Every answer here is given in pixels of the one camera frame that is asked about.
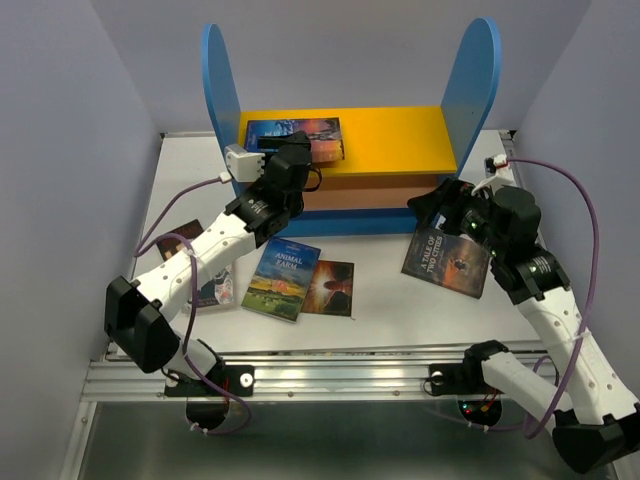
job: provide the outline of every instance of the white wall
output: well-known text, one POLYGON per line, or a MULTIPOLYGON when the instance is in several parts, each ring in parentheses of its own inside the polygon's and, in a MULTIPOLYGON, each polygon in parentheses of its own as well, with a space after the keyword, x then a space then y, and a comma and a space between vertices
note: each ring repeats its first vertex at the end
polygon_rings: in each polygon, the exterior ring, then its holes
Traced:
POLYGON ((0 4, 0 478, 57 478, 158 137, 87 0, 0 4))
POLYGON ((163 131, 211 130, 200 33, 218 23, 245 110, 439 105, 467 25, 494 17, 504 70, 490 127, 517 128, 585 0, 91 0, 163 131))
MULTIPOLYGON (((637 0, 595 1, 529 110, 516 143, 519 156, 571 170, 591 194, 601 233, 591 325, 636 395, 640 395, 638 45, 637 0)), ((524 179, 542 207, 548 247, 566 267, 584 302, 591 233, 582 200, 568 182, 546 171, 527 168, 524 179)))

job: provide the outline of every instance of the yellow shelf top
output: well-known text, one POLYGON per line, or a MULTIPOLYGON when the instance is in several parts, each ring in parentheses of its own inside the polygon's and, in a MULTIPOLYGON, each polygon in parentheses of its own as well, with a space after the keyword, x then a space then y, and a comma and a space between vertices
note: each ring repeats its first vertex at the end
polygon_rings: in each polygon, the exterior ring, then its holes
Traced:
POLYGON ((345 159, 326 176, 455 173, 456 160, 440 107, 322 108, 242 112, 238 143, 249 120, 338 117, 345 159))

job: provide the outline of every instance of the white table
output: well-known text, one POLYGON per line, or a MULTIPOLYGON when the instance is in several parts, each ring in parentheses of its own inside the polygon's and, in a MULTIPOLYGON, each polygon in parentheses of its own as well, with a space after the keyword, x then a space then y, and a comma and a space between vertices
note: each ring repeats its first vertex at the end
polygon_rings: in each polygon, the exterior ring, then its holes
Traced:
MULTIPOLYGON (((484 178, 483 160, 503 152, 497 131, 481 132, 462 178, 474 182, 484 178)), ((215 177, 223 169, 215 137, 165 138, 145 232, 175 193, 215 177)), ((190 193, 179 200, 155 233, 165 233, 194 218, 206 228, 233 198, 231 185, 190 193)), ((239 306, 262 255, 261 248, 235 262, 237 306, 200 312, 194 336, 225 353, 432 347, 494 338, 537 343, 535 332, 491 274, 482 298, 476 300, 400 273, 410 239, 411 235, 295 239, 321 248, 321 259, 355 263, 353 318, 300 314, 295 325, 239 306)), ((138 260, 135 275, 161 261, 158 250, 151 249, 138 260)), ((172 322, 181 332, 186 324, 184 313, 172 322)))

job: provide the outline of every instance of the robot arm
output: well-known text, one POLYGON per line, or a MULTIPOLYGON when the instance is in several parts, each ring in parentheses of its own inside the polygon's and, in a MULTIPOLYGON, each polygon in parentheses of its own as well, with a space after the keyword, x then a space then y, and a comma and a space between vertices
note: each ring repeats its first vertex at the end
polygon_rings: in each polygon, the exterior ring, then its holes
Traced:
MULTIPOLYGON (((197 379, 182 355, 183 336, 169 325, 190 297, 191 256, 198 288, 223 268, 260 247, 299 215, 311 168, 311 143, 303 132, 271 138, 274 154, 228 147, 225 161, 238 181, 255 180, 192 245, 132 281, 123 277, 107 288, 105 331, 145 373, 161 368, 197 379)), ((204 343, 189 341, 197 369, 210 372, 220 358, 204 343)))
MULTIPOLYGON (((584 473, 640 449, 640 402, 618 378, 581 315, 556 258, 536 243, 540 209, 529 192, 505 185, 482 192, 460 180, 409 201, 420 223, 438 214, 445 233, 466 234, 491 255, 491 272, 536 330, 564 375, 577 342, 575 368, 546 423, 563 459, 584 473)), ((432 394, 507 394, 544 420, 557 389, 524 367, 496 341, 472 346, 462 364, 432 365, 432 394)))

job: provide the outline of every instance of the book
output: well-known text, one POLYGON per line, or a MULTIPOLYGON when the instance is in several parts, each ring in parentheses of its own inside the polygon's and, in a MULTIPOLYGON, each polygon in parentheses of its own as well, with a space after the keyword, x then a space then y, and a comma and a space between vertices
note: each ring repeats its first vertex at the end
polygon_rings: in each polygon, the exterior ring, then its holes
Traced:
MULTIPOLYGON (((187 240, 194 240, 204 230, 198 220, 192 220, 184 225, 179 226, 171 230, 170 233, 177 233, 185 237, 187 240)), ((160 240, 158 243, 158 250, 164 261, 169 260, 180 250, 184 248, 182 243, 173 238, 166 238, 160 240)), ((233 296, 233 267, 229 265, 220 271, 213 280, 205 283, 200 290, 198 290, 198 308, 205 307, 232 307, 234 305, 233 296)), ((191 299, 186 305, 186 309, 191 308, 191 299)))
POLYGON ((402 273, 480 298, 489 254, 475 242, 418 225, 402 273))
POLYGON ((249 283, 242 306, 290 322, 296 322, 320 249, 273 238, 264 249, 249 283))
POLYGON ((311 140, 311 161, 323 164, 344 160, 344 144, 338 118, 306 118, 282 120, 249 120, 244 148, 259 152, 258 139, 291 135, 302 130, 311 140))
POLYGON ((318 260, 302 312, 350 317, 353 270, 353 263, 318 260))

